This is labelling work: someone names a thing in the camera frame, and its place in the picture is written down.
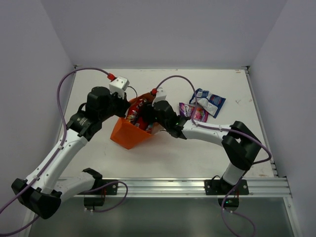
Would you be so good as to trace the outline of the orange paper bag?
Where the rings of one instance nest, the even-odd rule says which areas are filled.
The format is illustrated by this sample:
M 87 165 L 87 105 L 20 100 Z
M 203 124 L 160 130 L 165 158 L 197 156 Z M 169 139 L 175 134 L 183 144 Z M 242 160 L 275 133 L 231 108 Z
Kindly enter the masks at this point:
M 151 93 L 147 92 L 136 98 L 133 98 L 129 102 L 132 105 L 138 99 L 143 98 L 143 97 L 148 100 L 147 102 L 152 102 L 154 99 Z M 155 122 L 155 123 L 150 123 L 146 131 L 143 131 L 139 129 L 138 127 L 136 127 L 134 124 L 129 123 L 125 119 L 126 116 L 124 118 L 119 118 L 117 120 L 112 130 L 110 139 L 128 150 L 134 148 L 135 146 L 153 137 L 156 133 L 158 133 L 159 129 L 161 128 L 161 126 Z

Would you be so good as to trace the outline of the purple Fox's candy bag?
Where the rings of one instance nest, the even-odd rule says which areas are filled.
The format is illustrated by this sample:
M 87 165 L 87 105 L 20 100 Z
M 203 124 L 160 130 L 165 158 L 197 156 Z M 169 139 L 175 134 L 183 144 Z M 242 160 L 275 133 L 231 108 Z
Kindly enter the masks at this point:
M 207 122 L 208 120 L 208 112 L 201 106 L 198 106 L 195 109 L 195 106 L 179 103 L 179 114 L 188 118 L 191 118 L 191 116 L 194 115 L 194 120 L 201 122 Z

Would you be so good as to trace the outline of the blue white snack packet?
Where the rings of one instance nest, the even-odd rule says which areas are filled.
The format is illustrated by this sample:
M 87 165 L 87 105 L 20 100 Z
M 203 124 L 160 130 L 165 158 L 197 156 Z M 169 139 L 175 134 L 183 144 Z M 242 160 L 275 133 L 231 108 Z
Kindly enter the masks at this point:
M 189 104 L 197 103 L 203 107 L 213 118 L 217 118 L 225 102 L 226 98 L 201 88 L 198 88 L 189 100 Z

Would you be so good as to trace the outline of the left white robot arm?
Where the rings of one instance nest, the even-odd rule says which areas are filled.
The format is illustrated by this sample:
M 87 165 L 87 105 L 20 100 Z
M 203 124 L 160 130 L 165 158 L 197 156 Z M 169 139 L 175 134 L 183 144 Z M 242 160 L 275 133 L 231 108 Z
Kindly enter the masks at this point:
M 104 191 L 102 175 L 91 168 L 63 182 L 59 178 L 74 156 L 112 116 L 124 117 L 130 103 L 124 89 L 97 86 L 87 95 L 86 103 L 71 116 L 62 138 L 25 179 L 17 178 L 11 185 L 19 202 L 42 219 L 48 219 L 61 203 L 77 194 Z

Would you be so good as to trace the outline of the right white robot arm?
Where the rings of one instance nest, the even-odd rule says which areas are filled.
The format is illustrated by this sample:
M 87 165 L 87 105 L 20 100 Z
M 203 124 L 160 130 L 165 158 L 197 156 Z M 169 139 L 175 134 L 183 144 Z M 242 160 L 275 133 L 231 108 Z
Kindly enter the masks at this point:
M 237 189 L 239 179 L 251 168 L 261 150 L 258 138 L 240 121 L 211 128 L 205 122 L 177 115 L 165 100 L 147 102 L 140 109 L 140 115 L 145 122 L 161 125 L 174 138 L 201 140 L 223 147 L 230 163 L 218 184 L 212 181 L 209 185 L 224 194 Z

